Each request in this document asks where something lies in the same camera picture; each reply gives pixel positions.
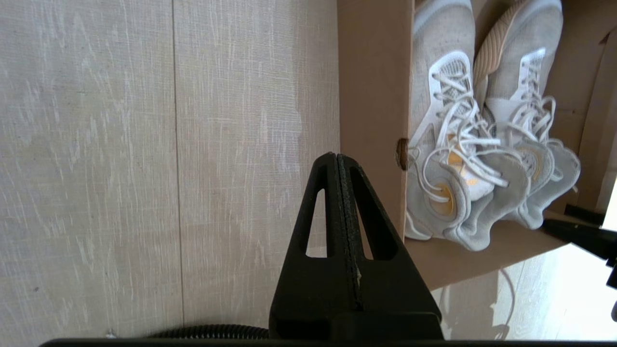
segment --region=shoe sole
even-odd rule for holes
[[[522,0],[511,6],[491,28],[491,31],[486,36],[482,43],[478,56],[473,66],[473,81],[476,101],[480,110],[484,108],[486,93],[489,84],[489,75],[497,71],[505,42],[510,32],[510,29],[517,22],[522,22],[535,13],[535,11],[545,7],[559,7],[561,9],[560,0]]]

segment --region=black cable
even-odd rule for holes
[[[269,338],[268,329],[236,324],[208,324],[176,328],[156,333],[149,338],[231,338],[237,340],[263,340]]]

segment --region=wood grain wall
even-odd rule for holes
[[[266,326],[339,149],[336,3],[0,0],[0,33],[0,346]]]

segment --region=cardboard box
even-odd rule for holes
[[[476,52],[493,24],[514,1],[472,0]],[[405,172],[397,165],[395,148],[410,133],[413,8],[411,0],[338,1],[341,151],[363,166],[401,235],[407,182]],[[589,164],[583,164],[583,171],[593,170],[589,180],[596,184],[584,183],[583,188],[581,183],[587,182],[584,174],[579,181],[581,194],[569,192],[552,206],[558,213],[547,211],[549,217],[558,219],[567,219],[561,215],[566,203],[586,201],[584,206],[595,208],[594,198],[584,196],[595,196],[597,201],[599,191],[606,195],[617,176],[617,150],[611,150],[617,149],[617,141],[613,141],[617,125],[617,49],[607,51],[612,47],[609,44],[617,41],[613,39],[617,39],[615,35],[607,37],[617,27],[617,1],[564,0],[563,12],[562,39],[545,92],[557,99],[552,136],[585,156],[581,160]],[[600,73],[604,77],[596,78]],[[602,158],[589,154],[594,151],[602,153]],[[446,240],[405,240],[405,245],[431,289],[486,274],[563,245],[541,231],[526,230],[513,222],[496,223],[491,238],[491,245],[477,253]]]

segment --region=sneaker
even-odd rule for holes
[[[489,32],[474,65],[476,98],[492,135],[516,149],[531,182],[529,196],[505,219],[536,229],[542,212],[571,189],[576,155],[549,138],[555,99],[542,97],[561,36],[560,0],[522,0]]]
[[[415,131],[408,148],[415,169],[408,171],[405,235],[447,238],[480,250],[488,245],[492,224],[524,199],[528,180],[515,157],[495,149],[500,140],[490,138],[478,114],[470,59],[474,40],[470,0],[429,0],[415,13],[410,122]],[[502,176],[484,157],[514,169]],[[489,207],[496,197],[507,200],[505,207]]]

